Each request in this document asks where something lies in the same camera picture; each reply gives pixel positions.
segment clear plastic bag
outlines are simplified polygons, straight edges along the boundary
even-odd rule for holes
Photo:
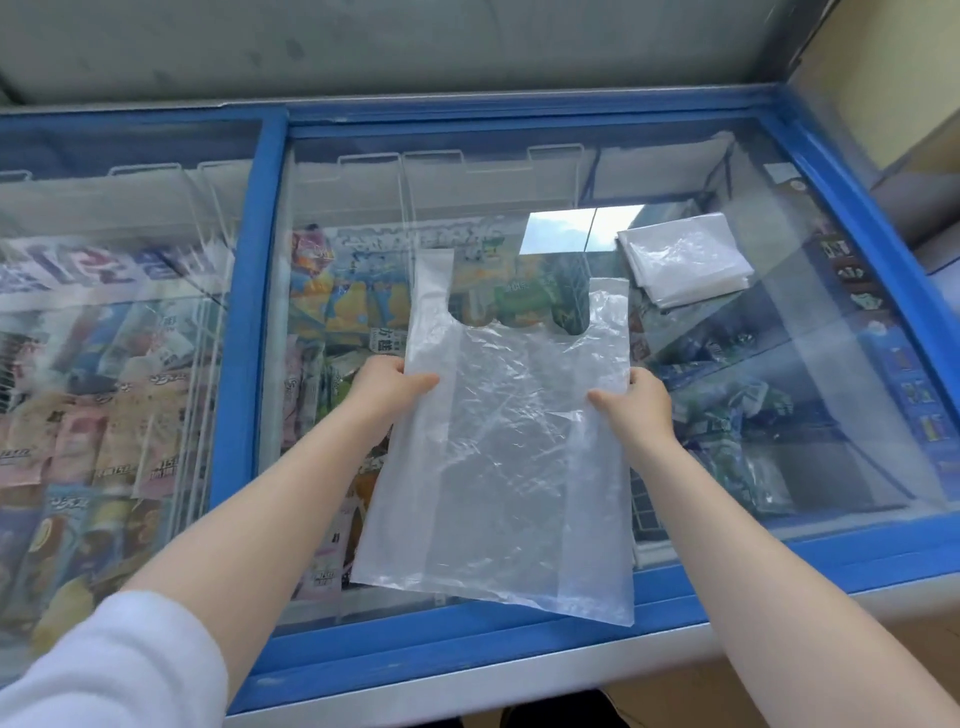
[[[722,212],[634,228],[617,237],[636,285],[660,308],[742,291],[754,273]]]
[[[464,326],[453,251],[418,253],[407,372],[440,384],[394,426],[353,581],[634,621],[630,484],[587,390],[625,391],[628,282],[590,282],[590,325]]]

